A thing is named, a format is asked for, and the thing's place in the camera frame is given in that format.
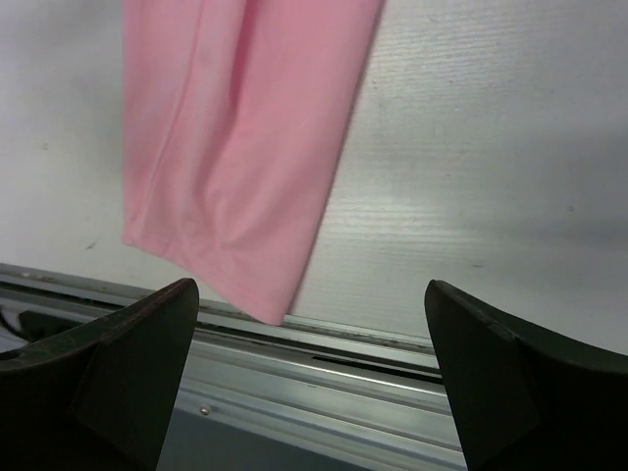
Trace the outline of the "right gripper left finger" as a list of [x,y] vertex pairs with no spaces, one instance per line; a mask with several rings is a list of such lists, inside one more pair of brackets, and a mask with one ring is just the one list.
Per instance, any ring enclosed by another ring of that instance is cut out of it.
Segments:
[[4,470],[153,470],[199,307],[181,279],[1,355]]

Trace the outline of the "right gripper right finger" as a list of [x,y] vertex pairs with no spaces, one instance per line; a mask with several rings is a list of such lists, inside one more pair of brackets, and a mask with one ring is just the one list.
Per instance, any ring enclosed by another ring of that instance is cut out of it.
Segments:
[[626,469],[626,356],[444,281],[424,304],[468,469]]

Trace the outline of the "pink t-shirt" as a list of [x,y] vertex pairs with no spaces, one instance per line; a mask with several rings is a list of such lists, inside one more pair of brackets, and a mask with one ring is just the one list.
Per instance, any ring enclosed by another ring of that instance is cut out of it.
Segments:
[[280,324],[335,177],[378,1],[127,1],[126,244]]

